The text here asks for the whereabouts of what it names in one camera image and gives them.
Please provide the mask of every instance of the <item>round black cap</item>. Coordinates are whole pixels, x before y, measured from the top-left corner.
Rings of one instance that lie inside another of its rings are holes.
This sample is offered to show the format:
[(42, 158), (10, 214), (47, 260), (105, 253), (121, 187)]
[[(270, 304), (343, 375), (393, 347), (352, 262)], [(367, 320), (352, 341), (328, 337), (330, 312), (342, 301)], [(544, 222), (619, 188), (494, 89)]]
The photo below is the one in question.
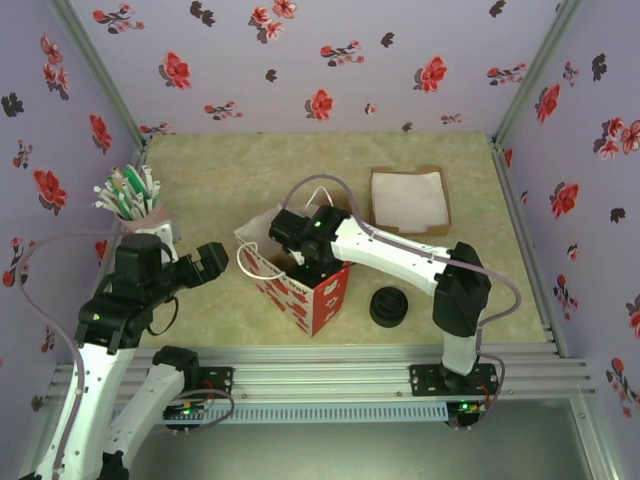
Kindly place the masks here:
[(381, 327), (397, 327), (404, 320), (409, 301), (407, 296), (395, 287), (384, 287), (373, 294), (369, 313)]

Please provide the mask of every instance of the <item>white rope handle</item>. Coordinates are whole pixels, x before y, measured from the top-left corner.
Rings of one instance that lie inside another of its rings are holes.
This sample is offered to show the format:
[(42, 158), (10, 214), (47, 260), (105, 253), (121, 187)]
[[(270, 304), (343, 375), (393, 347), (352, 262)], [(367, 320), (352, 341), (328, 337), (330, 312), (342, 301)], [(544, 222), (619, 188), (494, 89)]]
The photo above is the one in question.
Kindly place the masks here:
[(255, 275), (255, 274), (251, 273), (246, 268), (244, 268), (244, 265), (242, 265), (242, 260), (240, 260), (240, 252), (242, 252), (242, 250), (247, 246), (255, 248), (256, 253), (258, 252), (258, 244), (256, 242), (243, 243), (242, 245), (240, 245), (238, 247), (238, 251), (236, 252), (236, 260), (238, 261), (238, 266), (240, 267), (240, 270), (242, 270), (242, 272), (246, 276), (251, 277), (251, 278), (255, 278), (256, 280), (275, 280), (276, 278), (280, 278), (280, 277), (283, 277), (284, 275), (286, 275), (286, 273), (284, 271), (282, 271), (279, 274), (274, 275), (273, 277), (260, 277), (258, 275)]
[(320, 185), (318, 188), (316, 188), (316, 191), (313, 192), (313, 195), (311, 195), (311, 198), (309, 198), (309, 201), (304, 206), (304, 211), (305, 212), (307, 211), (307, 208), (309, 208), (309, 205), (311, 205), (311, 202), (313, 202), (313, 199), (316, 198), (316, 195), (318, 194), (318, 192), (320, 190), (322, 190), (324, 192), (324, 194), (327, 196), (327, 199), (329, 200), (329, 203), (333, 207), (333, 199), (331, 198), (331, 195), (329, 195), (329, 191), (326, 188), (324, 188), (322, 185)]

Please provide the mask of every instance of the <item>floral wallpaper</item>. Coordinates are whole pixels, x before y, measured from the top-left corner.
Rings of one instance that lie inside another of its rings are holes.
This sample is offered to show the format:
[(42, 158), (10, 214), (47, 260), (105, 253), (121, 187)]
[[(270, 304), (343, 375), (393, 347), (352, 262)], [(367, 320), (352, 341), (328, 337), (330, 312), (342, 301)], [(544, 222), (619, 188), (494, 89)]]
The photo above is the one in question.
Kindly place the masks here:
[(636, 6), (582, 8), (504, 142), (563, 337), (592, 369), (625, 478), (640, 472)]
[(145, 135), (495, 133), (558, 5), (69, 1)]
[(0, 75), (0, 478), (18, 478), (55, 365), (70, 354), (17, 282), (73, 332), (103, 239), (43, 247), (22, 271), (18, 261), (49, 235), (111, 227), (108, 212), (91, 207), (93, 186), (131, 161), (134, 144), (46, 3), (5, 5), (0, 40), (10, 66)]

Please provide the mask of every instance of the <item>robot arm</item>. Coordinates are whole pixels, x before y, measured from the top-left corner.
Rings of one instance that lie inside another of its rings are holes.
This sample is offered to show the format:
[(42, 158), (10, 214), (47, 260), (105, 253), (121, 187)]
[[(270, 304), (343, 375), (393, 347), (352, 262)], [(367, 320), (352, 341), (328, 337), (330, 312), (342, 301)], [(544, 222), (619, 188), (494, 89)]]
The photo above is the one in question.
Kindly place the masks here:
[[(448, 250), (369, 228), (373, 237), (348, 212), (322, 206), (312, 218), (281, 210), (271, 224), (269, 236), (282, 244), (299, 264), (316, 270), (320, 276), (332, 274), (343, 262), (361, 263), (401, 278), (433, 296), (433, 320), (444, 332), (442, 363), (455, 374), (468, 375), (477, 361), (478, 320), (487, 304), (489, 279), (399, 246), (482, 266), (473, 248), (459, 243)], [(381, 238), (391, 239), (399, 246)]]
[[(24, 478), (120, 478), (110, 477), (111, 469), (117, 472), (128, 469), (144, 438), (171, 400), (183, 391), (196, 388), (197, 354), (164, 347), (154, 356), (154, 366), (140, 390), (111, 423), (118, 387), (142, 334), (153, 321), (153, 310), (174, 298), (182, 288), (194, 288), (214, 280), (229, 261), (219, 243), (199, 247), (199, 260), (192, 259), (191, 255), (177, 258), (175, 251), (168, 247), (170, 234), (169, 238), (161, 236), (162, 239), (142, 233), (124, 237), (116, 249), (114, 273), (105, 277), (107, 282), (103, 281), (111, 284), (111, 291), (99, 288), (80, 309), (75, 340), (84, 361), (84, 391), (77, 390), (75, 365), (51, 446), (36, 472)], [(163, 257), (172, 261), (163, 265)], [(66, 445), (61, 445), (78, 394), (82, 395), (82, 402)], [(60, 449), (63, 449), (62, 466), (56, 469)]]

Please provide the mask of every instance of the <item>pink cup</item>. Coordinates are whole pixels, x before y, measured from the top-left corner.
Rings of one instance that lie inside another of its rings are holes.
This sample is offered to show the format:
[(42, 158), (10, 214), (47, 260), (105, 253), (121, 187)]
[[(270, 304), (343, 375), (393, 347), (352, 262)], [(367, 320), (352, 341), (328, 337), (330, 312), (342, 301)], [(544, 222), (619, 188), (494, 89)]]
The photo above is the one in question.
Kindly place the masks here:
[(120, 223), (124, 225), (124, 228), (131, 233), (134, 233), (136, 230), (140, 230), (141, 228), (154, 228), (155, 226), (172, 219), (171, 213), (169, 213), (169, 210), (167, 210), (160, 201), (156, 203), (156, 206), (151, 210), (149, 215), (142, 217), (140, 220), (124, 220), (120, 215), (117, 215), (117, 217), (118, 220), (120, 220)]

